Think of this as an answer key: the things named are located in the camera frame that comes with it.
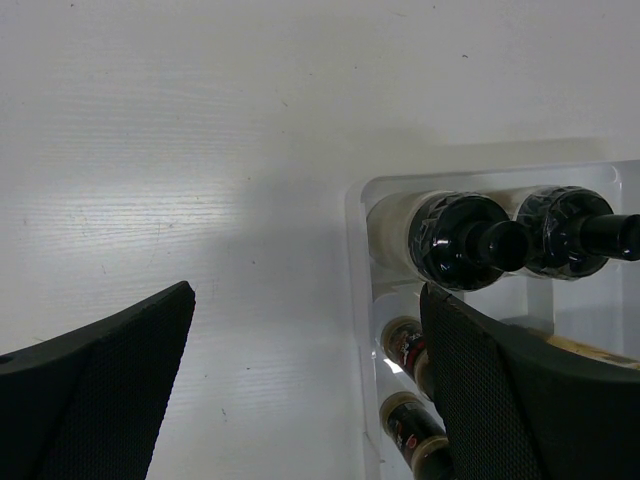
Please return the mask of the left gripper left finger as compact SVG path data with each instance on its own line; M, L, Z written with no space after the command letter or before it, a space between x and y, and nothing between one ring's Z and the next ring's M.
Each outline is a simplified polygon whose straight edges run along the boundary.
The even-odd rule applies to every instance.
M181 281L2 354L2 478L145 478L194 311Z

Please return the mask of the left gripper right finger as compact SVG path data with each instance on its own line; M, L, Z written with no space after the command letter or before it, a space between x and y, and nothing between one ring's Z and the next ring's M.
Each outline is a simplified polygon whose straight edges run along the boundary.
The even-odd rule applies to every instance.
M574 355L427 284L420 318L461 479L635 479L639 370Z

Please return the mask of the round stopper bottle white powder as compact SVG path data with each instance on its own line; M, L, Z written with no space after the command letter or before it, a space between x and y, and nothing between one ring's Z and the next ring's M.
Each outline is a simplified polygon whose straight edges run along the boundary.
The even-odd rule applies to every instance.
M454 291L488 287L523 268L531 254L528 230L472 192L389 195L370 210L367 234L380 266Z

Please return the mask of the black cap spice jar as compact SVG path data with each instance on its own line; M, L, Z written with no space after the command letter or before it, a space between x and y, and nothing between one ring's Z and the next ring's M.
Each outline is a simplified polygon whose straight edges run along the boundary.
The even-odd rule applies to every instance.
M381 330L378 406L396 393L416 395L427 409L439 415L435 404L435 375L426 337L419 320L400 316Z

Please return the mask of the tall gold band grinder bottle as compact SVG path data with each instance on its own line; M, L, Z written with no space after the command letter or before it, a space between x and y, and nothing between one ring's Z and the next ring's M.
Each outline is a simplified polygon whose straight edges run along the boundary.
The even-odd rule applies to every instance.
M546 344L570 352L574 355L627 369L640 369L639 361L636 359L615 354L592 345L576 342L559 335L548 334L538 329L526 328L526 331L536 337L541 338Z

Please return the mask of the white compartment organizer tray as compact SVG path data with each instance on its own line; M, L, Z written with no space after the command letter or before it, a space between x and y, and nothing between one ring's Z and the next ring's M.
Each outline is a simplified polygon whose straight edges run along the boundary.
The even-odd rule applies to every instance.
M364 404L363 460L366 479L408 479L409 467L383 433L383 395L414 392L415 384L386 358L379 337L387 322L419 315L421 281L389 271L370 258L366 219L381 199L431 190L487 192L577 185L602 195L615 212L639 210L639 163L584 163L524 169L377 177L353 186L346 196L348 258ZM458 298L497 320L530 325L610 352L639 356L639 265L610 261L591 277L573 282L521 275Z

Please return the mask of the round stopper bottle brown spice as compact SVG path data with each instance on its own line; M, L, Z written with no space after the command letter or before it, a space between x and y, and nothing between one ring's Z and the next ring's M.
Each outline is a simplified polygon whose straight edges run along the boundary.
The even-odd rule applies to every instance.
M504 208L531 236L525 275L574 281L595 274L612 259L639 259L639 216L615 213L593 190L516 189L507 193Z

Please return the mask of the dark spice jar black lid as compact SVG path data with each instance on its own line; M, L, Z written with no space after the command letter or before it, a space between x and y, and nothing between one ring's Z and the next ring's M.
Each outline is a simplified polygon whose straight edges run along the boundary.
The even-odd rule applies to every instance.
M408 391L392 394L379 411L381 425L417 480L456 479L446 432Z

